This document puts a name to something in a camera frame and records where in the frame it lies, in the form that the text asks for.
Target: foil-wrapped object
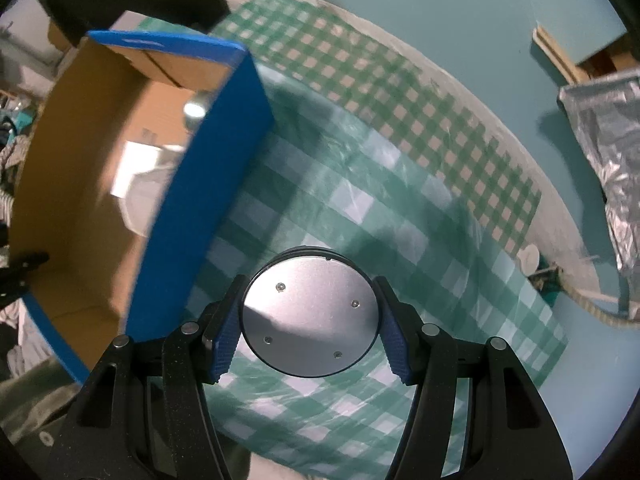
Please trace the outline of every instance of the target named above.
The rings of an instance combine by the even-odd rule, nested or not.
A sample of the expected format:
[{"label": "foil-wrapped object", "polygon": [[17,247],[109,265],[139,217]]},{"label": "foil-wrapped object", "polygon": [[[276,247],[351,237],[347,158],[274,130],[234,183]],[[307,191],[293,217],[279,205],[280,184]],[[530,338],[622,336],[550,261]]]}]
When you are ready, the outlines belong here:
[{"label": "foil-wrapped object", "polygon": [[575,137],[607,200],[618,270],[640,299],[640,68],[560,89]]}]

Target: circular metal plate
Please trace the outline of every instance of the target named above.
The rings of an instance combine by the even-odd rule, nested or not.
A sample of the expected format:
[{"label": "circular metal plate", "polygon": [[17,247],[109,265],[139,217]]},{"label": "circular metal plate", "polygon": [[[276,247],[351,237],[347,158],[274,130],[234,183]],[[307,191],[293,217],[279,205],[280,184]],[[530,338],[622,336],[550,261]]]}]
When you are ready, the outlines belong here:
[{"label": "circular metal plate", "polygon": [[299,377],[349,368],[378,335],[380,313],[369,282],[353,267],[296,256],[259,274],[242,306],[242,330],[269,366]]}]

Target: blue box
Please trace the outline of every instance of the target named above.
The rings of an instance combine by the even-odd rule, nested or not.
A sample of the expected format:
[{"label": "blue box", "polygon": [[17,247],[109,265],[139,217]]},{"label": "blue box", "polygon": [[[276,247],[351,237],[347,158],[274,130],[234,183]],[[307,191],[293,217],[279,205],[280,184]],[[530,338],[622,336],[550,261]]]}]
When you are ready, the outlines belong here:
[{"label": "blue box", "polygon": [[[108,193],[124,142],[186,142],[182,105],[200,90],[215,100],[188,140],[149,238],[139,237]],[[210,241],[272,125],[242,44],[116,31],[83,40],[36,124],[11,227],[12,256],[50,254],[24,301],[76,380],[123,328],[142,341],[179,325]]]}]

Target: green checkered tablecloth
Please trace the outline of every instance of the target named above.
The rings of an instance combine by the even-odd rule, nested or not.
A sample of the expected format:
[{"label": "green checkered tablecloth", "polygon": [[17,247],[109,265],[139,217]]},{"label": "green checkered tablecloth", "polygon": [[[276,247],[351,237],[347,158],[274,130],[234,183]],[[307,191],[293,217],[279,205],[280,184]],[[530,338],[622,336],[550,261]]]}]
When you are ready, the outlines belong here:
[{"label": "green checkered tablecloth", "polygon": [[[152,19],[141,27],[182,30]],[[509,254],[523,246],[539,190],[464,103],[425,83],[411,61],[328,8],[297,0],[251,0],[212,33],[356,114],[462,195]]]},{"label": "green checkered tablecloth", "polygon": [[[536,384],[566,339],[551,309],[482,229],[466,201],[395,145],[306,85],[265,66],[276,119],[220,225],[188,304],[197,316],[232,278],[298,245],[329,246],[458,338],[505,338]],[[462,453],[461,381],[444,473]],[[414,388],[391,373],[382,343],[340,374],[303,379],[258,359],[241,337],[231,368],[206,387],[216,426],[300,472],[383,479]]]}]

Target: blue textured rubber pad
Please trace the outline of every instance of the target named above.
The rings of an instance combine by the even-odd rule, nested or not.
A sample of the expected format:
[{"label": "blue textured rubber pad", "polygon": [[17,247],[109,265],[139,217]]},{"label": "blue textured rubber pad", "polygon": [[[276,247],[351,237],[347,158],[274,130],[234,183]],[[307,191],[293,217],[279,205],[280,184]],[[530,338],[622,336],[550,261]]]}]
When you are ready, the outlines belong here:
[{"label": "blue textured rubber pad", "polygon": [[240,316],[235,304],[226,315],[222,329],[214,341],[214,357],[211,367],[211,378],[218,382],[220,376],[226,374],[231,366],[240,339]]},{"label": "blue textured rubber pad", "polygon": [[412,383],[412,373],[409,368],[409,347],[402,336],[398,322],[391,314],[388,305],[382,307],[382,326],[380,327],[380,339],[385,347],[386,358],[403,384]]}]

